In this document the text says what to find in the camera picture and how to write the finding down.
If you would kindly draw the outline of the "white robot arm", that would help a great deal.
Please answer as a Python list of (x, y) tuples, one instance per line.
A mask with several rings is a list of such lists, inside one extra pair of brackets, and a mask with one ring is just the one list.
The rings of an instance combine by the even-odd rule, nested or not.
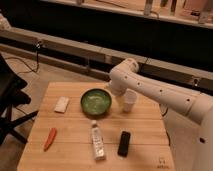
[(122, 96), (132, 89), (200, 125), (192, 171), (213, 171), (213, 96), (138, 75), (139, 65), (127, 58), (109, 72), (109, 88)]

